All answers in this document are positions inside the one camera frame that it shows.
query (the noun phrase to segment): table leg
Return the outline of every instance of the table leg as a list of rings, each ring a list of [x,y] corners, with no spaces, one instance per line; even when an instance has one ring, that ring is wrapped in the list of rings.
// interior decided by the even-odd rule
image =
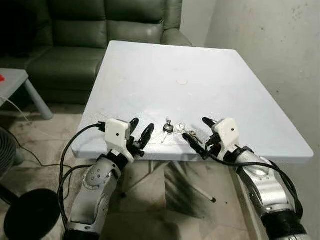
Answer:
[[[29,79],[27,79],[24,82],[24,86],[25,86],[25,89],[28,91],[28,93],[29,93],[32,101],[34,102],[36,108],[41,113],[42,117],[45,120],[52,119],[52,117],[54,116],[53,113],[51,112],[51,110],[49,109],[47,104],[44,102],[42,97],[39,95],[37,90],[34,88],[34,86],[31,84]]]

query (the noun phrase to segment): white wall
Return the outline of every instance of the white wall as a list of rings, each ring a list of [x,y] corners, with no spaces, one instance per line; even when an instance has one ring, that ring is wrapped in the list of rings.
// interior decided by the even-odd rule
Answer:
[[[237,50],[313,149],[308,164],[283,169],[296,184],[302,222],[314,240],[320,237],[319,44],[319,0],[216,0],[205,43]]]
[[[216,0],[183,0],[181,32],[194,47],[204,47]]]

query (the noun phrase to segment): robotic hand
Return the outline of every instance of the robotic hand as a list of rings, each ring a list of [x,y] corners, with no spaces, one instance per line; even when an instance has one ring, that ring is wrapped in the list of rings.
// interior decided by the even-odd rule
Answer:
[[[210,157],[221,164],[236,167],[268,237],[272,240],[310,240],[300,224],[303,208],[290,178],[273,162],[255,155],[250,148],[239,147],[239,131],[233,119],[215,122],[204,117],[202,120],[213,132],[205,149],[187,133],[182,135],[183,138],[203,159]],[[295,210],[275,178],[275,171],[280,173],[293,196]]]
[[[117,187],[122,170],[134,162],[134,157],[144,156],[142,151],[154,131],[150,124],[135,141],[131,136],[139,123],[109,119],[105,122],[105,141],[110,152],[102,154],[83,175],[82,186],[71,210],[64,240],[98,240],[108,212],[109,201]]]

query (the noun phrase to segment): white table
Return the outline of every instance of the white table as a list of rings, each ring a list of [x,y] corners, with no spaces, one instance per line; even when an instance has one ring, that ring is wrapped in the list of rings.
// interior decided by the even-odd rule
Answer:
[[[6,99],[9,99],[12,94],[21,87],[21,85],[24,85],[42,117],[45,120],[49,120],[53,117],[53,113],[31,84],[25,70],[0,68],[0,75],[5,78],[5,81],[0,82],[0,107],[6,102]]]
[[[212,132],[202,117],[234,118],[240,144],[275,162],[304,163],[313,152],[286,114],[235,50],[110,42],[79,130],[118,118],[155,130],[144,160],[197,161],[179,133],[161,144],[166,117],[205,141]],[[106,153],[102,132],[90,129],[72,145],[78,158]]]

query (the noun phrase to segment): metal key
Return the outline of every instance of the metal key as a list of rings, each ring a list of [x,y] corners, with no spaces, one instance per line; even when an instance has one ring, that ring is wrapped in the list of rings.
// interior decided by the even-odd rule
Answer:
[[[169,120],[168,118],[166,119],[166,124],[163,126],[163,139],[161,141],[161,143],[163,144],[168,136],[168,134],[172,134],[174,132],[174,126],[171,125],[171,120]]]
[[[198,136],[197,136],[197,134],[196,134],[196,132],[195,131],[193,131],[193,130],[191,130],[191,131],[189,131],[189,134],[192,136],[192,137],[194,137],[199,143],[203,143],[199,138],[198,138]]]

